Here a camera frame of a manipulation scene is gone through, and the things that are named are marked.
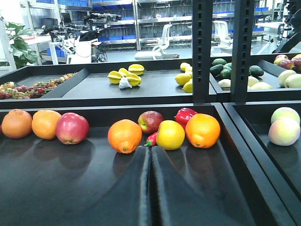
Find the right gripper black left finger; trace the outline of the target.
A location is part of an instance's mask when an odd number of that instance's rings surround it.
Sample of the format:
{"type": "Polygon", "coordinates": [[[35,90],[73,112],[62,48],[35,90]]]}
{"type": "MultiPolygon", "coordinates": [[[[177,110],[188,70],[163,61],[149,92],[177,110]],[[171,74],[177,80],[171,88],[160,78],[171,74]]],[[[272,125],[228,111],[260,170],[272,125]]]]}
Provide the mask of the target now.
{"type": "Polygon", "coordinates": [[[117,183],[77,220],[79,226],[148,226],[149,172],[147,148],[138,147],[117,183]]]}

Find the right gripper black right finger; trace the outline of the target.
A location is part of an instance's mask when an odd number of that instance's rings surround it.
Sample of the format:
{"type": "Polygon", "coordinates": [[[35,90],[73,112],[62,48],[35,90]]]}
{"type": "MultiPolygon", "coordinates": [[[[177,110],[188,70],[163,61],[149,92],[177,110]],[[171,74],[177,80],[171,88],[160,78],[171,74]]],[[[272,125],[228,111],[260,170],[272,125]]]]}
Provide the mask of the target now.
{"type": "Polygon", "coordinates": [[[221,150],[151,150],[155,226],[254,226],[255,220],[221,150]]]}

